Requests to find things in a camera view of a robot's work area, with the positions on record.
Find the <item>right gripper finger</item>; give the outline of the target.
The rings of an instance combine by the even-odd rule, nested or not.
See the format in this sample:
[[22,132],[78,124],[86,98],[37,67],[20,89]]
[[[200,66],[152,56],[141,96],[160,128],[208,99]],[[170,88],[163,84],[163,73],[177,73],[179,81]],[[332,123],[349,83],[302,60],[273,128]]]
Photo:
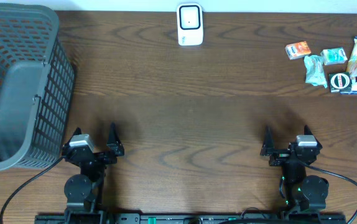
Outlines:
[[261,156],[270,156],[274,153],[274,140],[270,127],[266,126],[264,140],[261,148]]
[[308,136],[314,136],[308,125],[304,126],[304,134]]

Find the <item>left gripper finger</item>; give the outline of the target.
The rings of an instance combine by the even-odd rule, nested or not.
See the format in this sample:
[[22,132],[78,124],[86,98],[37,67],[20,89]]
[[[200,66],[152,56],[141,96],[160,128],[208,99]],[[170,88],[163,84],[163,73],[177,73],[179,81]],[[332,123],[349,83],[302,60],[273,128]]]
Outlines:
[[114,123],[111,123],[110,125],[106,145],[111,151],[113,151],[115,156],[119,157],[124,155],[124,146],[119,139],[118,132],[116,130],[116,125]]
[[69,142],[72,140],[72,138],[76,135],[80,135],[81,134],[81,129],[80,128],[76,128],[76,130],[73,132],[72,136],[70,137],[70,139],[64,144],[64,146],[69,146]]

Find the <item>teal wet wipes pack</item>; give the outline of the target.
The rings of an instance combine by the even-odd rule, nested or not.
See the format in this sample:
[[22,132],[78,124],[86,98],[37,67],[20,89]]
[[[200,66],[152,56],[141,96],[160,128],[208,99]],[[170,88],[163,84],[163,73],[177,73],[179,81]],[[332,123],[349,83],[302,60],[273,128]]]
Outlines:
[[306,68],[305,82],[313,86],[328,87],[325,72],[323,70],[323,57],[318,55],[308,55],[304,57]]

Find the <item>dark green round-label box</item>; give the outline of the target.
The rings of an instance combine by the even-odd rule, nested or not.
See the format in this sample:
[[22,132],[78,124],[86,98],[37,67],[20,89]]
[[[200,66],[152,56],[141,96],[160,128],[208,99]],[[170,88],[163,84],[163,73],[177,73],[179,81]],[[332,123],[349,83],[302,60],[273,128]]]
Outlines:
[[328,77],[331,93],[351,91],[352,81],[348,72],[331,73]]

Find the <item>teal tissue pack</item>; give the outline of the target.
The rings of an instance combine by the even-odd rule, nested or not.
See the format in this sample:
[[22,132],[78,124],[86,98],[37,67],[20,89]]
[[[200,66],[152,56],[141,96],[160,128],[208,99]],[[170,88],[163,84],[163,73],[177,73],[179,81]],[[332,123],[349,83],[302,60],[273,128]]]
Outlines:
[[348,60],[343,47],[323,49],[320,55],[323,58],[324,65],[343,64]]

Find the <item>orange tissue pack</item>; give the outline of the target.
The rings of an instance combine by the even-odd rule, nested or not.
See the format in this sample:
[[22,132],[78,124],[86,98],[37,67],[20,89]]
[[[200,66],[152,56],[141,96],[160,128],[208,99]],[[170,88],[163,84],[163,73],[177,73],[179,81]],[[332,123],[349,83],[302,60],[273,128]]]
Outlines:
[[286,45],[285,52],[290,60],[302,58],[311,54],[311,50],[306,41]]

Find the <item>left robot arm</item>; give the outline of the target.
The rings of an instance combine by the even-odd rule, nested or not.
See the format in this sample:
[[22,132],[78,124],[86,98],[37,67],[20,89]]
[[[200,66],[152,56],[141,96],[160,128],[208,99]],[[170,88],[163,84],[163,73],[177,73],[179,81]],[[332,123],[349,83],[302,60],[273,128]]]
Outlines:
[[95,152],[90,135],[83,134],[80,128],[64,144],[62,157],[80,168],[80,173],[71,176],[64,186],[64,223],[114,223],[114,217],[101,208],[106,168],[124,155],[114,123],[110,125],[106,145],[107,151]]

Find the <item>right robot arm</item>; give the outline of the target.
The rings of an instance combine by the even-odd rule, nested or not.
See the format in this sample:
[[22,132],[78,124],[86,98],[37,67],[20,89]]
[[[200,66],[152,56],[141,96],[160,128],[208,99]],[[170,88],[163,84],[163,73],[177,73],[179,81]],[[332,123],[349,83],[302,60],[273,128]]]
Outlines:
[[308,126],[285,149],[277,149],[270,127],[266,127],[260,155],[269,157],[269,165],[282,168],[279,184],[287,207],[280,212],[282,219],[318,216],[326,208],[329,183],[317,175],[307,175],[306,168],[317,160],[322,145]]

